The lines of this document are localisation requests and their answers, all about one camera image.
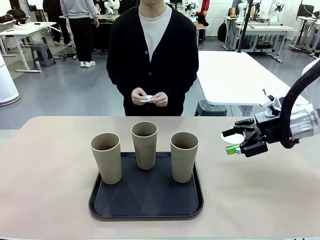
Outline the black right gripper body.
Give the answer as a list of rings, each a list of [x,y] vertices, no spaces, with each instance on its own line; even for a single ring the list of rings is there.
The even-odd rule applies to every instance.
[[[268,144],[280,142],[282,145],[292,144],[292,133],[290,130],[291,113],[285,111],[274,117],[267,117],[264,112],[254,115],[256,126],[265,136]]]

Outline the person's left hand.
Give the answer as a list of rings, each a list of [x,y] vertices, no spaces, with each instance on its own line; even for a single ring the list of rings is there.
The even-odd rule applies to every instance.
[[[158,92],[152,96],[149,103],[157,107],[166,107],[168,105],[168,96],[164,92]]]

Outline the person's right hand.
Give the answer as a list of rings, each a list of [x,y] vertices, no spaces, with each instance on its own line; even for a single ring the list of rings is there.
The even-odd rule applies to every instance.
[[[141,106],[148,100],[146,96],[146,92],[142,88],[137,87],[131,93],[131,100],[135,105]]]

